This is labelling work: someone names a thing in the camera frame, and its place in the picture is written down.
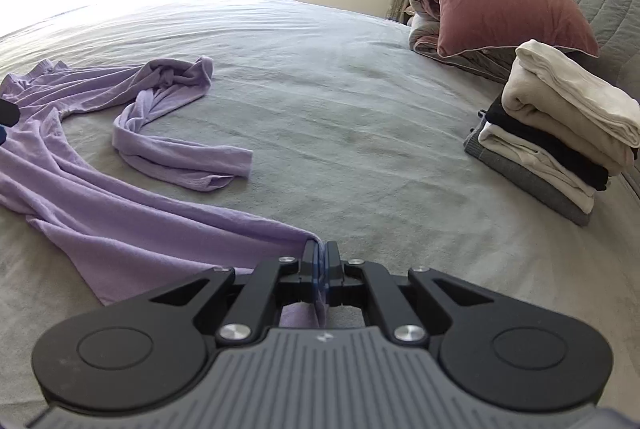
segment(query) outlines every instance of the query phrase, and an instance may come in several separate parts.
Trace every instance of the folded blanket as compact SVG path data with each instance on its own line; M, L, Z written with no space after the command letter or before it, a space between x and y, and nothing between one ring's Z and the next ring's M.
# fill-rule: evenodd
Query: folded blanket
M433 19L440 20L440 0L421 0L422 8Z
M606 167L611 175L634 163L629 146L591 122L571 102L563 99L537 75L513 62L502 92L505 112L523 124L551 133L564 144Z
M559 50L529 40L516 48L522 67L573 104L591 122L632 148L640 148L640 104L590 74Z
M576 225L583 227L589 223L591 215L583 213L577 205L551 184L508 158L485 149L478 142L478 135L484 128L485 123L486 119L482 119L478 127L466 138L464 143L466 153L478 158L480 162L483 162L491 169L498 171L517 187L529 193L550 209L570 219Z
M549 182L582 212L589 214L593 209L595 189L585 184L571 171L566 170L544 149L511 133L500 126L487 122L478 135L480 144Z
M577 175L591 187L596 188L598 191L604 191L607 188L609 172L603 166L594 164L584 155L568 148L554 135L532 128L508 116L502 107L500 96L492 102L485 117L488 122L500 126L506 132L511 133L511 135L523 138L545 149L545 151L553 156L564 168Z
M414 50L415 43L422 37L432 37L435 44L438 44L438 32L440 22L435 21L431 16L424 17L416 13L411 21L411 32L409 32L409 48Z

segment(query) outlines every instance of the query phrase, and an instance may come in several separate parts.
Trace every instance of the gray bedsheet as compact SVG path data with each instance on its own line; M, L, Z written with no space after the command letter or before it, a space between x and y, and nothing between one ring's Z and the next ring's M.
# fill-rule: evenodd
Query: gray bedsheet
M614 179L580 228L466 155L476 111L500 86L417 56L409 32L284 0L107 0L2 38L0 77L43 57L212 57L210 94L143 131L254 149L249 181L199 194L137 173L111 147L119 109L71 117L69 141L128 183L293 223L393 272L433 266L579 317L615 353L602 403L640 417L638 197ZM44 405L30 370L36 338L98 303L65 255L6 210L0 247L0 414L26 420Z

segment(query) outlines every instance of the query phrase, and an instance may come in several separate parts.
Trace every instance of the metal screw head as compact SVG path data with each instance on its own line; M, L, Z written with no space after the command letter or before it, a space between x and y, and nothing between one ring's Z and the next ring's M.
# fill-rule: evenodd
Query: metal screw head
M405 324L394 330L394 337L405 343L413 343L419 341L426 335L423 328L414 324Z
M251 328L245 324L225 324L218 333L227 341L243 341L251 335Z

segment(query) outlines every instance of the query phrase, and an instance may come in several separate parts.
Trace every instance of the lavender long-sleeve shirt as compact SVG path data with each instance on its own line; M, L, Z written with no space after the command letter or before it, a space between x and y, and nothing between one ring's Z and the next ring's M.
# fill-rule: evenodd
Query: lavender long-sleeve shirt
M0 97L18 104L22 114L0 147L0 203L60 247L103 303L211 265L254 268L267 257L299 257L305 242L317 239L272 219L133 187L92 168L66 141L65 117L135 99L116 118L113 132L114 147L131 167L200 191L248 177L251 151L139 133L144 124L206 94L212 71L209 58L82 69L44 60L26 75L7 75L0 85Z

